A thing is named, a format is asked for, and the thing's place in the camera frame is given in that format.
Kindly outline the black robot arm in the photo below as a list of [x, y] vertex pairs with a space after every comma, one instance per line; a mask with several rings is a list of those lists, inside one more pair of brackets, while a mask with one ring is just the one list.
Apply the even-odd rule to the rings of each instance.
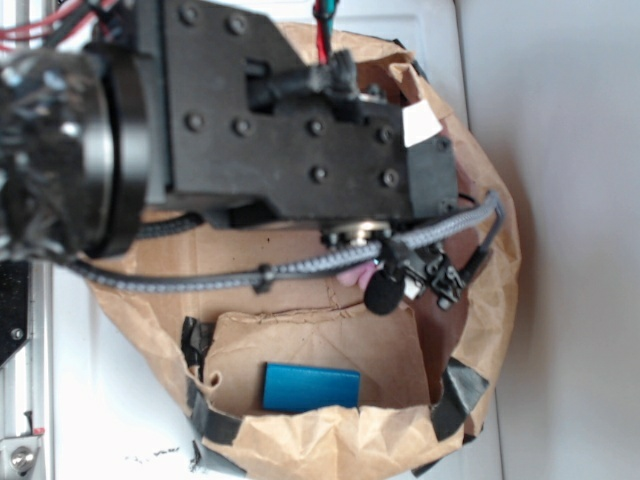
[[79, 9], [99, 18], [91, 42], [1, 68], [4, 258], [124, 253], [147, 208], [328, 235], [456, 208], [450, 143], [410, 144], [349, 51], [308, 64], [268, 17], [207, 1]]

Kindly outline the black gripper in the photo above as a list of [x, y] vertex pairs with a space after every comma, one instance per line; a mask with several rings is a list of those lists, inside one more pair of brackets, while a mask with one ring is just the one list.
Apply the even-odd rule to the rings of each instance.
[[409, 144], [401, 107], [362, 93], [349, 51], [307, 64], [268, 17], [207, 1], [140, 1], [134, 17], [151, 205], [226, 228], [405, 228], [456, 208], [449, 141]]

